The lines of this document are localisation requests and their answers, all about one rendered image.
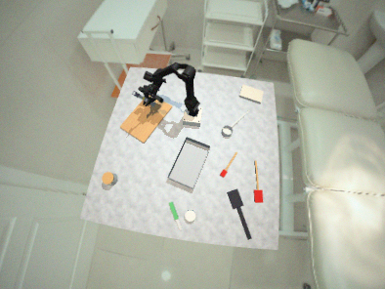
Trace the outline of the white jar with orange lid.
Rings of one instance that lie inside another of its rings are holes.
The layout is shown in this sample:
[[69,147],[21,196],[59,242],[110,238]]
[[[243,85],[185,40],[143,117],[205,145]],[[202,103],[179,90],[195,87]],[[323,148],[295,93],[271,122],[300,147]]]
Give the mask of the white jar with orange lid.
[[108,186],[114,186],[117,182],[118,182],[118,179],[117,179],[116,175],[109,173],[109,172],[105,172],[103,174],[103,183],[104,184],[106,184]]

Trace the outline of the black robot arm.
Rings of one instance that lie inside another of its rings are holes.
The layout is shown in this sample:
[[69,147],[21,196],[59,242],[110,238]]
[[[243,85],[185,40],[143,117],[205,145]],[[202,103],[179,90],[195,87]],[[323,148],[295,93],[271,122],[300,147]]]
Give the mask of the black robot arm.
[[[179,68],[184,69],[181,74],[178,72]],[[200,102],[194,96],[193,80],[196,74],[196,70],[192,65],[174,62],[165,68],[156,70],[154,74],[145,71],[143,78],[149,82],[153,81],[152,83],[160,88],[163,82],[166,84],[166,79],[162,77],[173,73],[177,74],[178,78],[181,79],[186,85],[187,97],[185,98],[184,103],[189,111],[189,115],[197,117],[199,112],[198,106],[200,105]],[[143,91],[152,94],[154,92],[154,87],[151,87],[150,84],[144,85]]]

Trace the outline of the grey roasting tin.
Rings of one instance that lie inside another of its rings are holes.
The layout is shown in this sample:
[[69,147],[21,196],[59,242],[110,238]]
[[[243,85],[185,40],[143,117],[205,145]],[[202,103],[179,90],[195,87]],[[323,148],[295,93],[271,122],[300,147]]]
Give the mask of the grey roasting tin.
[[167,179],[194,188],[210,147],[186,137]]

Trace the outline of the white short cylinder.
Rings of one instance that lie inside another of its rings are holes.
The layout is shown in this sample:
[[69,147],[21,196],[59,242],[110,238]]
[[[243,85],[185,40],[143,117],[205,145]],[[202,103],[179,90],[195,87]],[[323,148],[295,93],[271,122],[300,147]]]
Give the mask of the white short cylinder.
[[187,221],[191,222],[195,219],[195,212],[193,210],[189,210],[185,214],[185,218]]

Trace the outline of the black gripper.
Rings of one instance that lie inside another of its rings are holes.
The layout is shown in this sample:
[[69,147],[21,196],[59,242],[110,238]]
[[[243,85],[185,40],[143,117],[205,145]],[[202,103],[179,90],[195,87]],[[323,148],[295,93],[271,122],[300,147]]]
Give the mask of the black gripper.
[[[158,101],[160,101],[161,103],[163,103],[163,102],[164,102],[164,99],[163,99],[162,97],[160,97],[159,95],[156,94],[157,91],[159,91],[159,87],[156,86],[156,85],[153,84],[153,83],[151,83],[150,86],[151,86],[151,87],[152,87],[152,86],[154,87],[154,92],[153,92],[152,94],[151,94],[151,93],[147,93],[146,91],[143,91],[143,87],[142,87],[142,86],[140,86],[140,87],[138,88],[138,90],[141,91],[141,92],[144,94],[145,98],[148,99],[147,102],[143,101],[143,105],[145,105],[145,103],[146,103],[145,106],[147,106],[147,105],[149,105],[150,103],[152,103],[152,102],[154,102],[154,101],[156,101],[156,100],[158,100]],[[150,97],[149,95],[150,95],[151,97]]]

